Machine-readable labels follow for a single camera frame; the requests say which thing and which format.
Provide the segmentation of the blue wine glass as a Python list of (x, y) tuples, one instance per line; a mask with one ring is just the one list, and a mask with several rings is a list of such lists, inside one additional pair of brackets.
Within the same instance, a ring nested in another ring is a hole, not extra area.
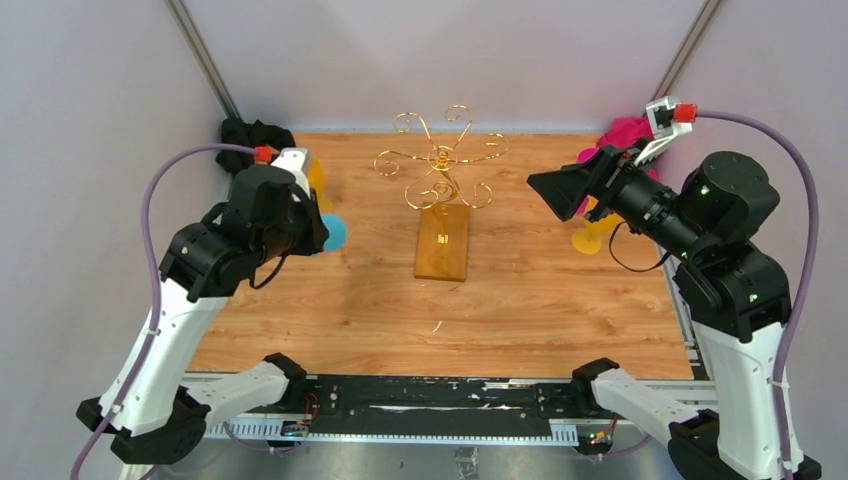
[(325, 252), (339, 251), (348, 238), (348, 229), (344, 220), (336, 213), (324, 213), (321, 219), (328, 230), (328, 238), (324, 242), (323, 250)]

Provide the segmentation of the pink wine glass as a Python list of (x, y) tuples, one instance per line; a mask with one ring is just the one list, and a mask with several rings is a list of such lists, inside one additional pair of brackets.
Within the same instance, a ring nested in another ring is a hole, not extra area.
[[(577, 163), (583, 164), (591, 160), (595, 154), (600, 150), (599, 147), (587, 148), (581, 151), (577, 156)], [(597, 200), (592, 196), (586, 196), (580, 206), (578, 207), (577, 213), (579, 215), (584, 215), (587, 211), (591, 210), (594, 205), (597, 203)]]

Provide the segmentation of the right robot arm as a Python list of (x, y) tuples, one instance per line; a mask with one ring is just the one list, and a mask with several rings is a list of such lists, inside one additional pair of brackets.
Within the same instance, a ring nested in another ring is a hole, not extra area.
[(716, 409), (670, 399), (601, 358), (574, 370), (571, 403), (584, 417), (618, 414), (663, 444), (686, 479), (818, 479), (778, 415), (778, 349), (791, 314), (783, 268), (752, 242), (778, 192), (754, 159), (709, 154), (673, 191), (636, 165), (633, 150), (600, 149), (589, 161), (529, 176), (561, 220), (587, 197), (591, 221), (618, 215), (677, 262), (673, 280), (713, 380)]

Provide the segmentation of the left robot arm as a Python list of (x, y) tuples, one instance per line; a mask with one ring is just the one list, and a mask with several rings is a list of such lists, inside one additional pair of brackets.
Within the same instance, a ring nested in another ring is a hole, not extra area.
[(295, 167), (256, 164), (239, 172), (227, 200), (180, 229), (155, 269), (158, 293), (148, 322), (118, 377), (101, 396), (81, 402), (78, 419), (109, 434), (129, 465), (171, 465), (204, 433), (252, 409), (298, 411), (305, 370), (272, 353), (254, 367), (187, 387), (183, 376), (212, 321), (241, 284), (263, 287), (258, 269), (322, 251), (329, 232), (315, 191)]

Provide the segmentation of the pink cloth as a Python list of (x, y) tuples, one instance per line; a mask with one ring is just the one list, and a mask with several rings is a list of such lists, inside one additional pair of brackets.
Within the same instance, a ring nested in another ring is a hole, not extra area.
[(644, 117), (621, 117), (612, 121), (608, 130), (597, 140), (595, 146), (628, 148), (640, 139), (654, 139), (649, 120)]

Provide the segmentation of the black cloth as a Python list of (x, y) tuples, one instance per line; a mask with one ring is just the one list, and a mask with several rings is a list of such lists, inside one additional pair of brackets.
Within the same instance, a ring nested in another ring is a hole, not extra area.
[[(276, 151), (297, 147), (290, 130), (260, 120), (245, 123), (236, 118), (227, 118), (221, 122), (219, 132), (220, 142), (226, 144), (251, 148), (269, 147)], [(228, 150), (220, 151), (215, 160), (231, 175), (236, 175), (255, 163), (255, 158), (251, 155)]]

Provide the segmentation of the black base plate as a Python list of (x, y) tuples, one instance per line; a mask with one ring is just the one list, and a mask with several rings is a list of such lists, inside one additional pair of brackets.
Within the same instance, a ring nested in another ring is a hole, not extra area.
[(610, 420), (582, 408), (567, 380), (322, 374), (298, 403), (256, 413), (312, 420), (320, 434), (542, 437), (553, 420)]

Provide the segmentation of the aluminium front rail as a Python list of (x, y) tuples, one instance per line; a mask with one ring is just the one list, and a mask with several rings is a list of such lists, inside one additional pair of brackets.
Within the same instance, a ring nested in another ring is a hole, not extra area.
[(183, 436), (148, 434), (126, 464), (145, 479), (176, 469), (204, 438), (265, 455), (307, 443), (564, 446), (599, 461), (652, 442), (644, 427), (589, 406), (567, 379), (317, 375), (295, 381), (282, 400), (222, 420), (193, 422)]

